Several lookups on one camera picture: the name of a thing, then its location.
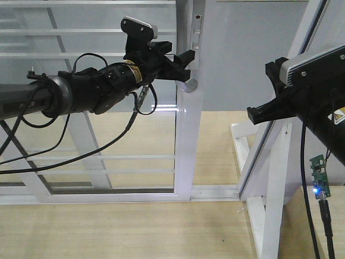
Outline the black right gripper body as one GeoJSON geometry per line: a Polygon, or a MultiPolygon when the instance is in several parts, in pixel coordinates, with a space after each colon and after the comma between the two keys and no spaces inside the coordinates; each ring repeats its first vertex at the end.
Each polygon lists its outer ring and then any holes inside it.
{"type": "Polygon", "coordinates": [[[288,59],[281,57],[265,65],[276,97],[258,107],[248,107],[247,115],[253,124],[304,117],[309,110],[310,117],[329,115],[332,107],[336,110],[344,107],[344,73],[315,83],[299,83],[286,86],[279,79],[279,69],[288,59]]]}

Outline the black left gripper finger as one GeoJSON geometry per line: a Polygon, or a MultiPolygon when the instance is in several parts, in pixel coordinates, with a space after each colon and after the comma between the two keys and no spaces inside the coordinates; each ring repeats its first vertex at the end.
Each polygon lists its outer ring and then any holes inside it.
{"type": "Polygon", "coordinates": [[[185,69],[195,59],[195,51],[188,50],[181,54],[174,55],[174,64],[185,69]]]}

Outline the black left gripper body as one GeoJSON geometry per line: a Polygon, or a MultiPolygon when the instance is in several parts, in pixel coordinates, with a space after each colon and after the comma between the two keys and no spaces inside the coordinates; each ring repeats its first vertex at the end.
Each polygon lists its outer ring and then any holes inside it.
{"type": "Polygon", "coordinates": [[[124,60],[129,66],[137,83],[151,83],[155,79],[185,82],[189,80],[189,70],[181,69],[165,54],[172,50],[172,43],[163,42],[126,42],[124,60]]]}

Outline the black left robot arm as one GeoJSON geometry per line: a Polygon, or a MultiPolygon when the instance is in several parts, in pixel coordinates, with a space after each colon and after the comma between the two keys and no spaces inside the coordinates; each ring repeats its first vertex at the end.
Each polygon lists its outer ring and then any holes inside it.
{"type": "Polygon", "coordinates": [[[102,114],[155,79],[189,80],[191,72],[186,67],[195,52],[188,50],[170,60],[166,53],[171,50],[169,41],[141,42],[128,37],[122,63],[100,70],[60,71],[57,76],[30,72],[30,84],[1,84],[1,119],[17,117],[20,111],[42,112],[49,118],[83,111],[102,114]]]}

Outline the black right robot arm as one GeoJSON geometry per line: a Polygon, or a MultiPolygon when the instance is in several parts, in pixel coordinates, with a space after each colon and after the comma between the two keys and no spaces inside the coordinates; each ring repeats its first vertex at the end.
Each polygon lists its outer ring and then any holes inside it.
{"type": "Polygon", "coordinates": [[[344,122],[332,122],[332,114],[344,107],[344,61],[329,57],[314,61],[293,73],[292,87],[279,79],[281,57],[265,65],[276,97],[258,107],[247,108],[253,124],[298,117],[307,128],[344,163],[344,122]]]}

